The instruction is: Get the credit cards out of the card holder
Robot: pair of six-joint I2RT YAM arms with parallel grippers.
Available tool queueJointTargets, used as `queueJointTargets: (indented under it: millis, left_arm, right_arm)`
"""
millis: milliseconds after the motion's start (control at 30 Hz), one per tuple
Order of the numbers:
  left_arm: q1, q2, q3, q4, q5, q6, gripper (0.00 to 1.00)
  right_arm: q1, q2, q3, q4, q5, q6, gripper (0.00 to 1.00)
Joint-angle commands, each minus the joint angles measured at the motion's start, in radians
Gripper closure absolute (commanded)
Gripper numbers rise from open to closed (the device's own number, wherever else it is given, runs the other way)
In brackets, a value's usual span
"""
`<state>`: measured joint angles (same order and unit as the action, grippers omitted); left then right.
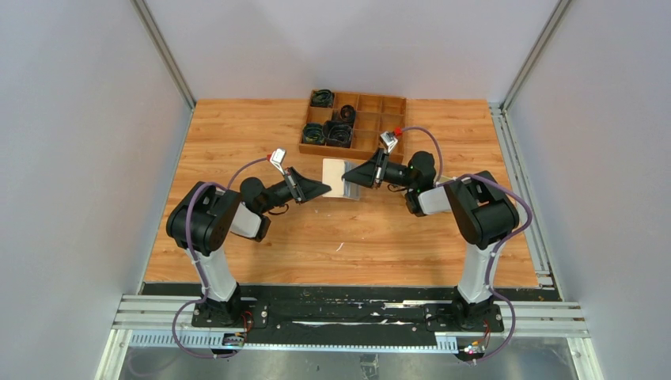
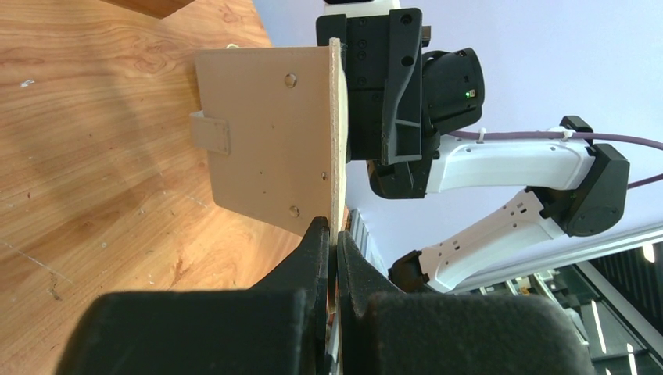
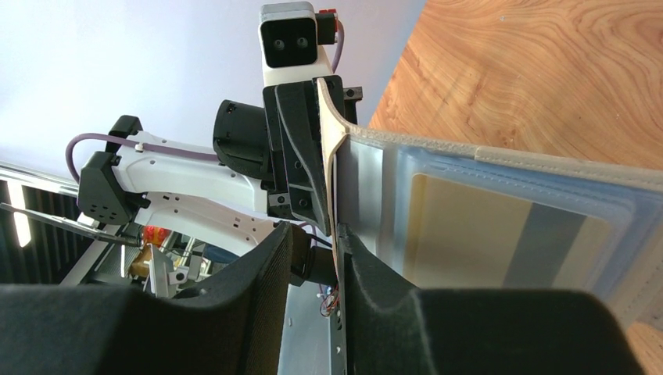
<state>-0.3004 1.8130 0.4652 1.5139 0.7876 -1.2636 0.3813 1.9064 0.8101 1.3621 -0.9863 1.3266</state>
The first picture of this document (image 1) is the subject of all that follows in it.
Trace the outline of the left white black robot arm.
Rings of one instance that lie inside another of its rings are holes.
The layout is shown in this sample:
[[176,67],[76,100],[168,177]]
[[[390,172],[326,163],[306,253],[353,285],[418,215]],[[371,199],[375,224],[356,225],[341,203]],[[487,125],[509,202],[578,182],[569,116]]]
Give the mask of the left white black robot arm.
[[331,191],[331,186],[303,177],[289,167],[283,179],[269,187],[248,177],[239,191],[220,190],[199,182],[171,212],[166,233],[191,257],[201,282],[199,316],[221,326],[238,323],[246,312],[239,283],[227,263],[224,242],[229,234],[262,241],[270,228],[270,215],[290,201],[306,203]]

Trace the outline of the white leather card holder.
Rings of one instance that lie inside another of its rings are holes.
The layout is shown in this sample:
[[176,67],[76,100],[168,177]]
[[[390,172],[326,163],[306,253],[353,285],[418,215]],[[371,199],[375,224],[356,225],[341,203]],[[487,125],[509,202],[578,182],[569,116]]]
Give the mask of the white leather card holder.
[[345,172],[354,169],[356,166],[358,166],[358,163],[353,161],[324,158],[321,182],[328,185],[331,190],[323,194],[323,197],[359,201],[369,189],[342,178]]

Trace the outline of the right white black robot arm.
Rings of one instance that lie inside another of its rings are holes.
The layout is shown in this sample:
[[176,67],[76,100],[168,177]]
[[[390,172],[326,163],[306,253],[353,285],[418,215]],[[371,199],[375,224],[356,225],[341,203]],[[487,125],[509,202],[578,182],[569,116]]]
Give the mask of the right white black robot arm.
[[366,188],[399,186],[409,212],[417,217],[449,212],[466,242],[464,271],[447,313],[463,329],[485,321],[493,310],[490,286],[498,258],[496,247],[514,232],[519,214],[488,172],[437,185],[433,154],[419,151],[407,165],[389,161],[379,148],[366,162],[347,170],[343,180]]

